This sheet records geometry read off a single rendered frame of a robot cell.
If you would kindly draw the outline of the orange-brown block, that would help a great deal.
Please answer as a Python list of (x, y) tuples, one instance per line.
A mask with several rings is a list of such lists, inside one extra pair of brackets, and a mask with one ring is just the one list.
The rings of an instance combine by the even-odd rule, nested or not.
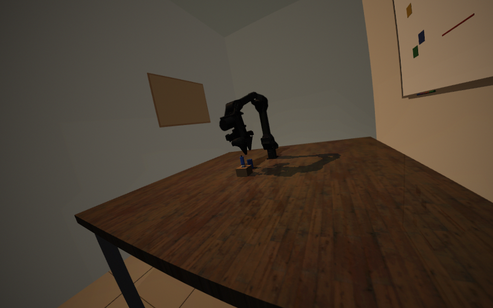
[(253, 173), (251, 165), (245, 165), (245, 167), (240, 166), (240, 167), (236, 168), (237, 177), (249, 176), (251, 173)]

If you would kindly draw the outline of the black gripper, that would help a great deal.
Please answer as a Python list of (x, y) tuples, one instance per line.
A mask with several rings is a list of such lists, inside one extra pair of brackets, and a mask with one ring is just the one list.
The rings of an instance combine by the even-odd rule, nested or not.
[(246, 125), (244, 124), (234, 127), (233, 131), (236, 131), (237, 138), (232, 140), (231, 144), (232, 146), (238, 146), (247, 155), (247, 147), (251, 150), (252, 135), (254, 133), (253, 131), (247, 131), (245, 127)]

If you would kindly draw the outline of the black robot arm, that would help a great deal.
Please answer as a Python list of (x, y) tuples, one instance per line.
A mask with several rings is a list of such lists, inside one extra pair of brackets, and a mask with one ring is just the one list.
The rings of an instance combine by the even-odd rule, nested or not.
[[(235, 126), (242, 125), (244, 122), (241, 115), (244, 113), (240, 112), (240, 110), (250, 101), (252, 105), (255, 106), (255, 109), (259, 112), (260, 115), (261, 127), (263, 132), (261, 144), (264, 150), (267, 150), (267, 159), (276, 159), (278, 157), (276, 153), (278, 144), (274, 140), (274, 136), (271, 135), (267, 116), (268, 99), (264, 95), (252, 92), (242, 97), (241, 99), (227, 103), (225, 105), (225, 114), (223, 117), (220, 118), (219, 126), (223, 131), (226, 131)], [(232, 133), (226, 134), (225, 137), (227, 141), (231, 142), (232, 140), (237, 138), (236, 131), (232, 130)]]

